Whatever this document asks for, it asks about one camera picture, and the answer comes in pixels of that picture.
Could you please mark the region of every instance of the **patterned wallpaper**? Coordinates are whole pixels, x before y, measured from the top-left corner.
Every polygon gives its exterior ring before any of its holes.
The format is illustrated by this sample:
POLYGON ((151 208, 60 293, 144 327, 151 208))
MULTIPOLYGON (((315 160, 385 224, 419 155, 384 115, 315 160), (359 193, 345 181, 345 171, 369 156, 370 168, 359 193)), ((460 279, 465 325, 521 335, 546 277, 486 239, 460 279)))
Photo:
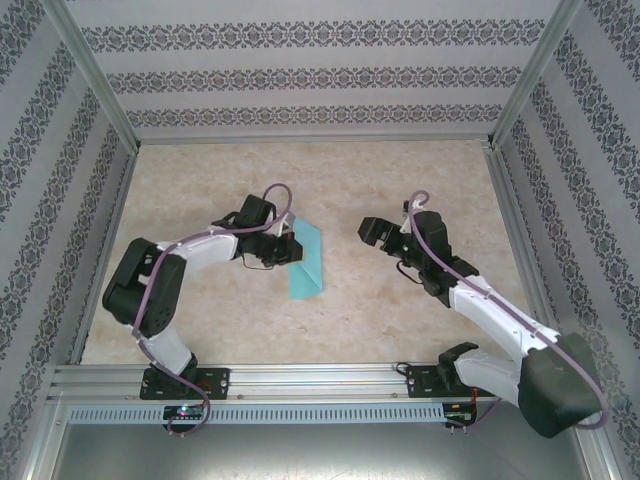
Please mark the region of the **patterned wallpaper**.
POLYGON ((0 0, 0 479, 75 344, 127 152, 36 0, 0 0))
POLYGON ((555 321, 590 343, 623 478, 640 478, 640 14, 587 0, 502 152, 555 321))
POLYGON ((557 0, 69 1, 143 140, 491 132, 557 0))

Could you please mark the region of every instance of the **cable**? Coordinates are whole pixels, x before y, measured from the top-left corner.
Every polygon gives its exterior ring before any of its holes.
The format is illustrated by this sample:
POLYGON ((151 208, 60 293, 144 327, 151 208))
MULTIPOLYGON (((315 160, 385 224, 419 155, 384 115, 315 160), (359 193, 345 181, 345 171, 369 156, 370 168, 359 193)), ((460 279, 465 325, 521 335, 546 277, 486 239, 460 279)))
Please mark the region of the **cable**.
POLYGON ((564 350, 562 350, 560 347, 558 347, 553 342, 553 340, 551 340, 546 335, 544 335, 542 332, 539 332, 538 330, 536 330, 535 327, 530 325, 529 322, 527 322, 524 318, 522 318, 520 316, 520 314, 518 312, 516 312, 513 308, 511 308, 509 305, 507 305, 501 299, 493 296, 491 292, 489 292, 489 291, 485 290, 484 288, 479 287, 475 283, 467 280, 465 277, 463 277, 458 272, 456 272, 451 267, 449 267, 449 265, 444 263, 433 252, 433 250, 431 250, 431 248, 429 248, 429 245, 427 245, 427 243, 424 241, 424 238, 422 238, 422 234, 420 233, 420 230, 418 230, 418 225, 416 224, 416 219, 415 219, 416 212, 413 210, 414 202, 421 195, 424 196, 424 200, 422 200, 419 203, 419 205, 421 207, 424 206, 429 201, 430 195, 425 190, 417 190, 417 191, 413 192, 413 195, 411 195, 411 198, 409 199, 409 221, 411 222, 411 231, 416 236, 416 239, 418 240, 418 243, 420 243, 420 246, 424 249, 425 252, 427 252, 427 255, 429 255, 429 257, 431 257, 431 259, 435 263, 437 263, 445 272, 453 275, 458 281, 464 283, 469 288, 475 290, 476 292, 478 292, 483 297, 490 299, 493 303, 495 303, 498 307, 500 307, 505 313, 509 314, 516 322, 518 322, 520 325, 522 325, 525 328, 525 330, 527 330, 529 333, 531 333, 532 336, 537 337, 540 340, 542 340, 542 342, 544 342, 556 354, 558 354, 558 356, 560 358, 562 358, 565 362, 567 362, 571 368, 573 368, 576 372, 578 372, 578 374, 587 383, 587 385, 589 385, 589 387, 593 390, 593 393, 598 398, 598 402, 600 403, 600 409, 602 411, 602 414, 600 416, 600 419, 596 423, 593 423, 593 424, 580 424, 579 423, 579 424, 575 425, 575 427, 579 428, 579 429, 583 429, 583 430, 595 430, 597 428, 603 427, 607 423, 607 420, 609 420, 609 415, 610 415, 609 414, 609 406, 607 405, 607 400, 606 400, 604 394, 602 393, 602 390, 600 389, 598 384, 595 382, 595 380, 593 380, 593 378, 591 378, 591 376, 584 370, 584 368, 582 368, 580 366, 580 364, 578 364, 578 362, 576 362, 573 358, 571 358, 564 350))
POLYGON ((407 376, 407 369, 410 367, 411 365, 408 364, 407 362, 400 362, 396 364, 396 372, 398 372, 400 375, 402 375, 403 377, 407 376), (400 365, 404 365, 406 368, 404 370, 404 372, 402 370, 400 370, 400 365))
POLYGON ((138 307, 138 313, 136 314, 135 322, 133 323, 133 328, 131 330, 131 335, 136 339, 136 343, 140 347, 140 350, 142 350, 142 353, 144 353, 144 355, 149 359, 149 361, 151 362, 151 364, 154 367, 156 367, 158 370, 160 370, 164 374, 168 375, 169 377, 173 378, 174 380, 180 382, 181 384, 189 387, 190 389, 194 390, 199 395, 201 395, 202 399, 204 400, 204 404, 205 404, 204 406, 206 408, 206 414, 203 415, 202 420, 200 421, 200 423, 196 424, 192 429, 190 429, 187 432, 178 433, 178 432, 173 431, 171 429, 171 425, 172 425, 173 421, 177 417, 173 417, 173 418, 169 419, 169 423, 167 424, 167 430, 169 431, 169 435, 171 435, 171 436, 179 435, 181 438, 184 438, 184 437, 187 437, 189 435, 193 435, 198 430, 200 430, 207 423, 207 420, 209 420, 209 416, 211 415, 211 401, 209 400, 209 396, 207 395, 207 393, 203 389, 201 389, 197 385, 194 385, 190 381, 185 380, 180 375, 177 375, 177 374, 173 373, 171 370, 169 370, 164 365, 162 365, 158 361, 158 359, 154 357, 154 355, 146 348, 146 346, 142 342, 142 339, 144 337, 140 333, 140 325, 142 324, 142 319, 144 318, 144 315, 147 312, 147 305, 149 304, 149 297, 151 296, 151 291, 153 290, 153 285, 155 284, 156 279, 158 277, 158 272, 160 270, 160 266, 162 265, 162 262, 164 262, 165 258, 167 258, 167 256, 173 250, 175 250, 176 248, 178 248, 178 247, 180 247, 182 245, 185 245, 185 244, 188 244, 190 242, 193 242, 194 240, 198 240, 200 238, 205 238, 205 237, 210 237, 210 236, 215 236, 215 235, 226 235, 226 234, 229 234, 229 233, 237 234, 237 233, 262 232, 262 231, 265 231, 265 230, 269 230, 271 227, 273 227, 274 225, 276 225, 279 222, 281 222, 282 220, 284 220, 286 218, 287 214, 289 213, 289 211, 291 210, 291 204, 293 203, 293 193, 291 192, 291 189, 287 185, 285 185, 284 183, 274 183, 273 185, 270 185, 269 187, 267 187, 267 189, 265 190, 262 198, 265 198, 267 196, 267 194, 271 190, 273 190, 274 188, 283 188, 284 190, 286 190, 288 199, 287 199, 287 206, 284 208, 282 213, 279 216, 275 217, 272 221, 267 222, 264 225, 261 225, 261 226, 258 226, 258 227, 237 228, 237 229, 231 229, 231 230, 205 230, 204 232, 199 232, 199 233, 195 233, 193 235, 190 235, 190 236, 188 236, 186 238, 183 238, 182 240, 179 240, 176 243, 173 243, 173 244, 169 245, 160 254, 160 256, 158 257, 158 260, 156 260, 156 263, 153 266, 153 269, 151 270, 151 274, 149 275, 149 279, 147 280, 147 286, 145 287, 144 294, 142 295, 142 301, 140 302, 140 307, 138 307))
POLYGON ((473 412, 471 412, 471 415, 475 415, 478 413, 478 389, 476 387, 471 387, 471 394, 473 396, 473 400, 471 401, 471 404, 473 405, 473 412))
POLYGON ((262 267, 250 267, 249 265, 247 265, 247 261, 244 257, 244 253, 241 255, 242 257, 242 266, 248 270, 260 270, 262 272, 268 272, 269 270, 273 270, 273 265, 271 265, 268 268, 262 268, 262 267))
POLYGON ((456 425, 456 427, 458 429, 462 429, 462 430, 473 430, 474 428, 477 428, 478 425, 481 425, 482 423, 484 423, 488 417, 490 417, 491 415, 493 415, 496 411, 496 407, 498 406, 498 404, 502 401, 501 398, 497 398, 492 404, 491 406, 487 409, 486 412, 484 412, 484 414, 475 422, 473 422, 471 425, 465 425, 461 422, 458 422, 456 420, 451 420, 449 418, 447 418, 447 423, 451 423, 453 425, 456 425))
POLYGON ((402 260, 400 260, 398 263, 396 263, 396 270, 398 270, 398 272, 400 272, 400 274, 401 274, 403 277, 407 277, 409 280, 411 280, 411 281, 412 281, 413 283, 415 283, 416 285, 422 285, 422 282, 418 282, 417 280, 415 280, 415 279, 411 278, 407 272, 405 272, 404 270, 402 270, 402 269, 400 268, 400 265, 402 265, 402 260))

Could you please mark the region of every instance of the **enclosure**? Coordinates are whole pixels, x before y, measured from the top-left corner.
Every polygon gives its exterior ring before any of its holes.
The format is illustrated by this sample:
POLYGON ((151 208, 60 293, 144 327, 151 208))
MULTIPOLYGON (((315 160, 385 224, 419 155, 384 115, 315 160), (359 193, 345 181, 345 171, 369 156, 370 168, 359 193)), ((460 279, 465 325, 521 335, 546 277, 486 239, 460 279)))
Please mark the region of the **enclosure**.
POLYGON ((640 478, 639 7, 2 0, 0 478, 640 478), (197 447, 164 438, 147 360, 100 297, 133 239, 200 231, 274 182, 322 232, 323 291, 294 300, 287 267, 241 260, 185 282, 173 324, 231 369, 227 417, 197 447), (504 406, 449 436, 403 416, 428 406, 398 362, 504 355, 358 238, 417 189, 456 255, 587 340, 604 429, 544 440, 504 406), (297 416, 316 408, 400 414, 297 416), (296 420, 257 420, 276 411, 296 420))

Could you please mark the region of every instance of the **teal fabric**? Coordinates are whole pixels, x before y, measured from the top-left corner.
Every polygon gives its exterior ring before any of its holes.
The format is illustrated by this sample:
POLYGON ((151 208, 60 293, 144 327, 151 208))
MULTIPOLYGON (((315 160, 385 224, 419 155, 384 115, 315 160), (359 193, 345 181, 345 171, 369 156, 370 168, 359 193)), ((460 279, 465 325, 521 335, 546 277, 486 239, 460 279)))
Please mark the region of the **teal fabric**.
POLYGON ((293 222, 296 240, 304 249, 302 261, 287 265, 289 269, 289 294, 294 300, 304 300, 324 290, 322 278, 322 232, 296 218, 293 222))

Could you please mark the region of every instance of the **metal bracket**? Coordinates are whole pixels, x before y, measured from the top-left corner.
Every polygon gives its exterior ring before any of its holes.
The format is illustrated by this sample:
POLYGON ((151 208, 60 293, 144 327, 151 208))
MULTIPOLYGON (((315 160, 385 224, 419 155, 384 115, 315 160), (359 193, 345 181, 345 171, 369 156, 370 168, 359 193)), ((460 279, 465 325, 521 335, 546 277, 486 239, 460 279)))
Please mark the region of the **metal bracket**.
POLYGON ((445 403, 442 405, 444 415, 447 419, 452 419, 456 423, 446 422, 445 427, 459 427, 462 424, 466 427, 473 425, 478 419, 478 406, 473 403, 445 403))
MULTIPOLYGON (((229 392, 230 370, 228 368, 198 368, 193 383, 202 388, 210 400, 226 400, 229 392)), ((175 391, 165 391, 161 379, 153 368, 147 368, 142 376, 140 399, 142 400, 198 400, 200 395, 189 390, 186 396, 175 391)))
MULTIPOLYGON (((449 390, 438 373, 436 365, 409 365, 405 372, 409 398, 460 398, 470 397, 471 387, 454 385, 449 390)), ((478 389, 478 397, 493 398, 495 395, 478 389)))

